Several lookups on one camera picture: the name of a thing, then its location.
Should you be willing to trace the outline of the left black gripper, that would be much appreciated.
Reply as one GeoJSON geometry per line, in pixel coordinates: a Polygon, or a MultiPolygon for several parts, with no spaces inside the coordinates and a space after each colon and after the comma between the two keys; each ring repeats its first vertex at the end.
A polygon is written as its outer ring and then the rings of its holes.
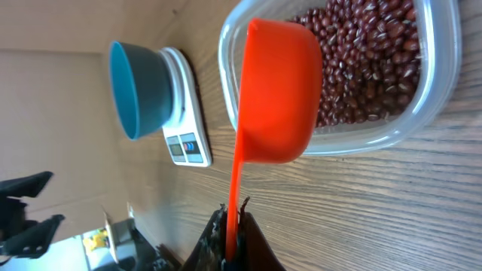
{"type": "Polygon", "coordinates": [[[45,171],[1,181],[1,256],[37,259],[49,249],[65,216],[53,215],[41,223],[29,220],[27,204],[9,196],[35,198],[52,177],[45,171]]]}

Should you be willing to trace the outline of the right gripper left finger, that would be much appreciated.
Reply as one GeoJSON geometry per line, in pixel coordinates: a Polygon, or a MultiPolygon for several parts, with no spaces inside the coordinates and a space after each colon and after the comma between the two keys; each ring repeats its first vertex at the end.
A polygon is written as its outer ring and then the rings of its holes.
{"type": "Polygon", "coordinates": [[[226,205],[215,210],[181,271],[223,270],[226,205]]]}

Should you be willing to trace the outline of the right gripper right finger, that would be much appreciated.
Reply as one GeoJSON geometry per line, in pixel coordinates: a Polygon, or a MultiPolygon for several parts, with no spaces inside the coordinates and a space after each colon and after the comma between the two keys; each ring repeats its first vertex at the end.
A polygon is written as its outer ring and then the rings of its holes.
{"type": "Polygon", "coordinates": [[[240,244],[238,263],[247,271],[285,271],[252,213],[246,211],[250,197],[246,197],[239,214],[240,244]]]}

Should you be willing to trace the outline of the orange measuring scoop blue handle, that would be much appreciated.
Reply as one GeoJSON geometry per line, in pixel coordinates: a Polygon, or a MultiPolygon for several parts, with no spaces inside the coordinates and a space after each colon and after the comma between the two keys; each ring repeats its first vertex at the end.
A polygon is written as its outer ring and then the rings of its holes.
{"type": "Polygon", "coordinates": [[[307,148],[322,91],[322,54],[315,35],[296,23],[249,21],[240,81],[225,258],[237,250],[244,163],[288,163],[307,148]]]}

